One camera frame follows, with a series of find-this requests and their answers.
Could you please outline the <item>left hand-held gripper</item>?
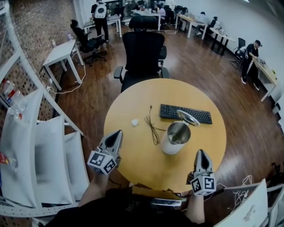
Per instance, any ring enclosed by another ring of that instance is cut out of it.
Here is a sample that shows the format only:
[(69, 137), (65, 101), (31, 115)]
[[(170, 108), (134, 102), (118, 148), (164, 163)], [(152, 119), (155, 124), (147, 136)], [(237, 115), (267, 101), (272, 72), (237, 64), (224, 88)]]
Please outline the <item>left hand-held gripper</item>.
[(122, 130), (117, 130), (104, 136), (99, 146), (94, 151), (91, 151), (87, 165), (95, 172), (109, 175), (119, 166), (121, 160), (119, 152), (122, 146), (122, 140)]

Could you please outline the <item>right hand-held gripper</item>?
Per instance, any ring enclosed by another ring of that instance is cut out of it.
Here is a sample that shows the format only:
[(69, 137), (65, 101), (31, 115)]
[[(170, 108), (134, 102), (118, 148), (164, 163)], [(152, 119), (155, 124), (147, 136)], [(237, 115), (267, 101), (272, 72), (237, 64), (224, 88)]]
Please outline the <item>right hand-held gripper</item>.
[(196, 154), (194, 171), (188, 174), (186, 184), (192, 186), (195, 196), (207, 196), (216, 191), (213, 163), (207, 152), (202, 149)]

